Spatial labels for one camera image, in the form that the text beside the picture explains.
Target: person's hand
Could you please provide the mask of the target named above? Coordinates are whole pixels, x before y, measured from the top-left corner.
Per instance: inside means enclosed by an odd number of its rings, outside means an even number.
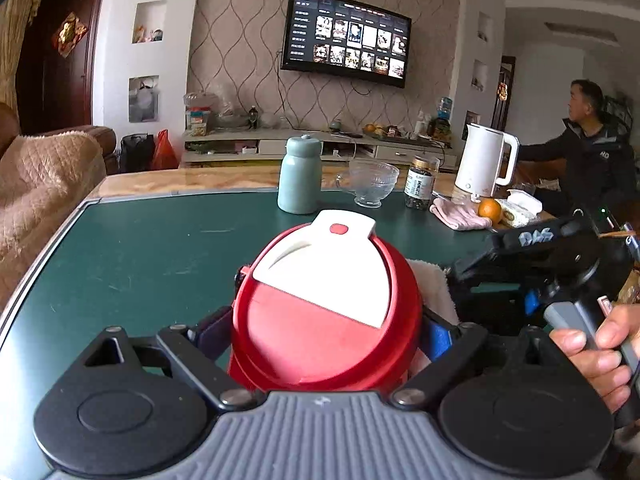
[[[596,332],[600,350],[584,350],[586,336],[579,330],[552,330],[550,337],[600,394],[611,412],[620,408],[631,393],[626,385],[632,371],[620,365],[622,355],[611,350],[631,334],[631,342],[640,356],[640,304],[618,305]]]

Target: kettle handle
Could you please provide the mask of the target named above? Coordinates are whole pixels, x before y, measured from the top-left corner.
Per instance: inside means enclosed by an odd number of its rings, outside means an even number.
[[[498,186],[508,186],[513,178],[513,171],[516,169],[516,161],[518,159],[518,149],[520,147],[520,141],[510,135],[502,134],[504,142],[511,146],[511,153],[509,154],[509,161],[507,163],[507,175],[504,178],[496,178],[495,183]]]

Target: television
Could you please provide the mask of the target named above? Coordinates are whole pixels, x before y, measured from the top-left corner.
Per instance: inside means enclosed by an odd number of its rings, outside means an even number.
[[[353,0],[289,0],[282,70],[404,88],[411,19]]]

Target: patterned wallpaper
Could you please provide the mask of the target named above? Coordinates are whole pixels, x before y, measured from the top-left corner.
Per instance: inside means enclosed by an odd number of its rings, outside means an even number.
[[[357,1],[413,20],[406,87],[281,71],[280,88],[294,126],[320,129],[334,118],[351,130],[375,121],[409,126],[420,108],[433,113],[437,99],[448,95],[460,0]],[[287,2],[197,0],[188,90],[211,91],[221,82],[246,110],[258,105],[282,116],[276,53],[282,48]]]

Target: red lid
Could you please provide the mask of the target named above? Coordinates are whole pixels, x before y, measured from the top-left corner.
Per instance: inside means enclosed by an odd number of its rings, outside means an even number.
[[[234,303],[236,380],[261,390],[395,387],[415,352],[422,300],[374,225],[322,211],[265,248]]]

